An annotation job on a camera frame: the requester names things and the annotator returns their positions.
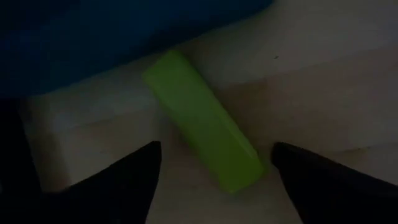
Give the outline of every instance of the green block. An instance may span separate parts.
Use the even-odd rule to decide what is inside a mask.
[[[260,178],[257,152],[182,54],[167,52],[144,80],[223,190],[233,193]]]

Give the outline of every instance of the blue object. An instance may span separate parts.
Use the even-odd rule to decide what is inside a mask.
[[[29,17],[34,13],[29,9],[7,13],[11,19],[28,20],[0,33],[1,98],[45,93],[69,85],[250,16],[272,2],[62,0],[60,9],[49,0],[38,2],[43,1],[47,7],[42,4],[32,8],[41,15],[32,22]]]

